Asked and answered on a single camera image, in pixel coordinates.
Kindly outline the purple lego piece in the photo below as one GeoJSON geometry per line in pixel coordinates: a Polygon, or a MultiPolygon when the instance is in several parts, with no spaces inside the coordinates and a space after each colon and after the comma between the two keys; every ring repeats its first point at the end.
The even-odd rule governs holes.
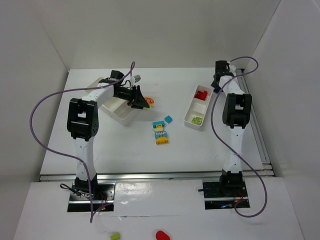
{"type": "Polygon", "coordinates": [[[221,90],[221,88],[220,88],[220,87],[217,87],[217,88],[214,88],[214,89],[213,89],[213,92],[217,94],[217,93],[219,93],[220,90],[221,90]]]}

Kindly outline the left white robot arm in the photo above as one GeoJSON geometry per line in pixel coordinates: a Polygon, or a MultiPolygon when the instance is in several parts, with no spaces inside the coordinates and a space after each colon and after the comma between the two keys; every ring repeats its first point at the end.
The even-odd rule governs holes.
{"type": "Polygon", "coordinates": [[[98,194],[98,177],[94,166],[94,137],[99,130],[99,108],[109,99],[124,100],[132,109],[148,109],[150,106],[141,93],[137,83],[139,75],[130,76],[129,86],[124,83],[125,75],[112,70],[110,77],[102,78],[89,88],[89,93],[82,98],[72,98],[69,102],[67,130],[75,145],[77,164],[74,189],[91,196],[98,194]]]}

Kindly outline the teal flower lego brick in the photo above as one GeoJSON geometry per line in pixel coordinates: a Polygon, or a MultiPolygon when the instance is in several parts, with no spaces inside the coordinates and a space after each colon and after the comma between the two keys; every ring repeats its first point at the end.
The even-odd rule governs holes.
{"type": "Polygon", "coordinates": [[[163,130],[163,131],[156,131],[154,133],[154,136],[155,136],[155,139],[157,140],[159,138],[167,138],[168,134],[167,134],[167,132],[165,130],[163,130]]]}

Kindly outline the light green lego brick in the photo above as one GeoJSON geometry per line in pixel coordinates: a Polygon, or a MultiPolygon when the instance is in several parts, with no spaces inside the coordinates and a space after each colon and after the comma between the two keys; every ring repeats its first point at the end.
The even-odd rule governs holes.
{"type": "Polygon", "coordinates": [[[196,117],[196,118],[195,118],[195,123],[196,123],[197,125],[201,125],[201,124],[202,124],[202,121],[203,121],[203,119],[202,119],[201,117],[196,117]]]}

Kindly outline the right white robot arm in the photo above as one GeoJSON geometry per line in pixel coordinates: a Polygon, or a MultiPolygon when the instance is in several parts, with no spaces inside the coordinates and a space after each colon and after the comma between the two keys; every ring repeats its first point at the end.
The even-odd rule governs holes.
{"type": "Polygon", "coordinates": [[[232,150],[222,167],[219,178],[219,191],[224,197],[237,196],[244,186],[243,168],[238,154],[242,150],[243,134],[250,121],[252,96],[246,94],[238,82],[231,65],[226,60],[215,62],[215,73],[211,86],[215,93],[226,96],[222,122],[230,132],[228,145],[232,150]]]}

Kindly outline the orange sun round lego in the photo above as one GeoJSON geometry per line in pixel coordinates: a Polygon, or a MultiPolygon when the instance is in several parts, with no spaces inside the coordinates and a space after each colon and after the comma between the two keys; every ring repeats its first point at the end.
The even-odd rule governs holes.
{"type": "Polygon", "coordinates": [[[152,107],[155,104],[155,101],[150,97],[145,97],[144,99],[146,100],[146,102],[150,107],[152,107]]]}

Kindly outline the red lego brick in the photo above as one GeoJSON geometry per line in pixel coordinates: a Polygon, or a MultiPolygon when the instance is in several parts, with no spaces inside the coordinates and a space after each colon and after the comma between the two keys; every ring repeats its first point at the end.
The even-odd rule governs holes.
{"type": "Polygon", "coordinates": [[[208,92],[206,90],[204,90],[202,93],[201,93],[201,96],[200,96],[200,99],[205,101],[206,98],[207,98],[207,95],[208,95],[208,92]]]}
{"type": "Polygon", "coordinates": [[[203,95],[203,92],[202,92],[202,91],[197,91],[197,93],[195,94],[194,97],[195,97],[196,99],[202,100],[202,99],[203,99],[202,95],[203,95]]]}

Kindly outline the teal square lego brick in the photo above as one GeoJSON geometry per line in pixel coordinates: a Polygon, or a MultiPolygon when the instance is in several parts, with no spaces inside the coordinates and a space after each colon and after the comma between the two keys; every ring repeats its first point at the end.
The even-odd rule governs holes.
{"type": "Polygon", "coordinates": [[[172,117],[171,116],[166,116],[165,118],[164,118],[164,120],[165,120],[165,122],[167,122],[168,124],[169,123],[171,123],[172,121],[173,121],[173,119],[172,119],[172,117]]]}

